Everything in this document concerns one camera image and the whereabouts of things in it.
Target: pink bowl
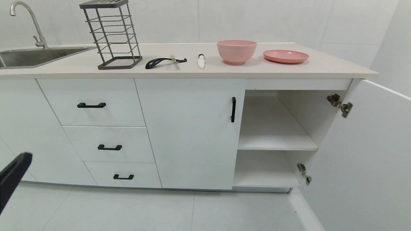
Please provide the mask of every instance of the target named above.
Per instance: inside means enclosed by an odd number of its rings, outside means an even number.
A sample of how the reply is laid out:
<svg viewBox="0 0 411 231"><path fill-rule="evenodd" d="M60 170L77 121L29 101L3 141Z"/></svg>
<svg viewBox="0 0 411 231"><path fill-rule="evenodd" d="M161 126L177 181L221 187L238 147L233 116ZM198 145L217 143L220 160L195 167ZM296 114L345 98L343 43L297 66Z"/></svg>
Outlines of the pink bowl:
<svg viewBox="0 0 411 231"><path fill-rule="evenodd" d="M229 64L240 65L249 60L257 43L247 40L224 40L217 43L218 53Z"/></svg>
<svg viewBox="0 0 411 231"><path fill-rule="evenodd" d="M288 50L269 50L264 51L263 55L270 61L282 63L301 63L309 58L308 54Z"/></svg>

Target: white drawer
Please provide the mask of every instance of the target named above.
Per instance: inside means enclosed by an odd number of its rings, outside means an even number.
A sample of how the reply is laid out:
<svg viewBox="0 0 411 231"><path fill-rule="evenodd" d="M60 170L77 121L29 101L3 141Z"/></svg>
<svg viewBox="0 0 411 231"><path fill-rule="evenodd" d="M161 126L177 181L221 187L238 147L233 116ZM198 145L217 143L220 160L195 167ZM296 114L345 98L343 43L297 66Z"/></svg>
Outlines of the white drawer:
<svg viewBox="0 0 411 231"><path fill-rule="evenodd" d="M62 125L145 127L134 79L38 82Z"/></svg>
<svg viewBox="0 0 411 231"><path fill-rule="evenodd" d="M98 186L161 188L155 163L84 163Z"/></svg>
<svg viewBox="0 0 411 231"><path fill-rule="evenodd" d="M63 126L63 129L82 160L154 162L145 127Z"/></svg>

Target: black handle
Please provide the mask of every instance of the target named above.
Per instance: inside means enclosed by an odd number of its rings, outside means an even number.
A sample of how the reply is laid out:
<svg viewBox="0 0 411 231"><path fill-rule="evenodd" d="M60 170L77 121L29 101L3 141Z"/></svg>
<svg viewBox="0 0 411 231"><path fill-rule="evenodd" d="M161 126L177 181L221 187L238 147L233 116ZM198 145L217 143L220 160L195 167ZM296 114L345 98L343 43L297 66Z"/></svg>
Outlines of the black handle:
<svg viewBox="0 0 411 231"><path fill-rule="evenodd" d="M105 148L104 144L100 144L97 149L98 150L111 150L111 151L120 151L120 149L122 148L122 145L117 145L115 148Z"/></svg>
<svg viewBox="0 0 411 231"><path fill-rule="evenodd" d="M86 105L85 103L79 103L78 108L104 108L106 103L99 103L98 105Z"/></svg>
<svg viewBox="0 0 411 231"><path fill-rule="evenodd" d="M231 112L231 122L234 123L234 117L236 116L236 98L235 97L231 98L231 101L233 102L233 111Z"/></svg>
<svg viewBox="0 0 411 231"><path fill-rule="evenodd" d="M133 178L134 178L134 175L129 175L129 177L123 178L123 177L119 177L118 174L115 174L113 177L114 180L132 180Z"/></svg>
<svg viewBox="0 0 411 231"><path fill-rule="evenodd" d="M26 173L32 159L33 154L21 153L5 169L0 171L0 213Z"/></svg>

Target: sink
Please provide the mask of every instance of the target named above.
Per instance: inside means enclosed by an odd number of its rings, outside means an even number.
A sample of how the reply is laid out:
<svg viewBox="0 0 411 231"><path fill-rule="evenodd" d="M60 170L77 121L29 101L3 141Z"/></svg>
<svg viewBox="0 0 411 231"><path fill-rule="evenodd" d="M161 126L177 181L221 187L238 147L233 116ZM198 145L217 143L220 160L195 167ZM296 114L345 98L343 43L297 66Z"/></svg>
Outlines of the sink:
<svg viewBox="0 0 411 231"><path fill-rule="evenodd" d="M0 69L34 68L95 47L26 49L0 52Z"/></svg>

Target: kitchen faucet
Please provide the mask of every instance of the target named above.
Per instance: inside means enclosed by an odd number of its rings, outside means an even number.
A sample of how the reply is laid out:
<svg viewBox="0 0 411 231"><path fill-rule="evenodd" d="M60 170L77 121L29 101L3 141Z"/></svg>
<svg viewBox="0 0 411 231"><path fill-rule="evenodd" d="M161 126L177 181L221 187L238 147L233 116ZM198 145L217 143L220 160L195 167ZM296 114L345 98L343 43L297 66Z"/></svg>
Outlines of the kitchen faucet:
<svg viewBox="0 0 411 231"><path fill-rule="evenodd" d="M33 11L31 10L31 8L27 4L25 4L22 1L13 2L12 5L10 6L10 15L11 16L16 16L16 6L17 5L24 6L28 10L28 12L30 13L31 18L33 19L34 26L36 27L37 33L39 34L39 37L40 37L40 41L39 41L35 35L33 36L33 38L36 40L36 46L37 47L42 46L43 49L47 49L48 46L47 46L47 43L46 43L46 39L43 37L43 33L40 30L40 27L39 27L39 24L37 22L36 16L34 15Z"/></svg>

